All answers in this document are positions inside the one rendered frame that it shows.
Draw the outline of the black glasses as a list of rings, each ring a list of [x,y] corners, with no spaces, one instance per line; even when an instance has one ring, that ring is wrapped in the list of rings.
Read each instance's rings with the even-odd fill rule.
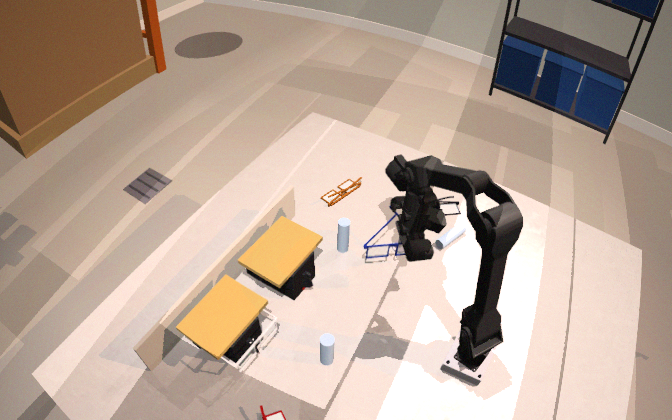
[[[446,199],[446,198],[454,198],[454,196],[441,197],[441,198],[438,198],[438,200],[442,200],[442,199]],[[445,216],[461,214],[457,205],[459,205],[459,201],[440,201],[440,209],[443,210]]]

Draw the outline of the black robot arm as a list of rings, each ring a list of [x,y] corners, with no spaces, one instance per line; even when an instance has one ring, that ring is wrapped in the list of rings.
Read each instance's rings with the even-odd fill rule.
[[[398,191],[406,191],[404,206],[408,211],[421,214],[429,209],[430,216],[424,219],[420,232],[428,229],[439,233],[447,225],[431,187],[462,194],[466,200],[467,219],[475,230],[482,257],[475,299],[462,311],[458,351],[453,357],[475,372],[491,349],[504,342],[497,306],[507,255],[523,228],[521,210],[487,172],[444,165],[432,155],[410,161],[402,154],[396,155],[385,174]],[[476,195],[481,193],[500,205],[480,213]]]

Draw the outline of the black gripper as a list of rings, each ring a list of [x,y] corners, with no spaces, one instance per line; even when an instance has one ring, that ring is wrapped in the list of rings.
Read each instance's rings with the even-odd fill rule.
[[[420,232],[425,218],[429,218],[429,209],[421,214],[415,214],[408,211],[404,206],[405,196],[394,196],[390,200],[392,212],[396,209],[402,209],[402,214],[398,214],[399,221],[395,225],[406,254],[408,262],[419,262],[420,260],[429,260],[434,256],[434,249],[431,241],[425,238],[425,232]]]

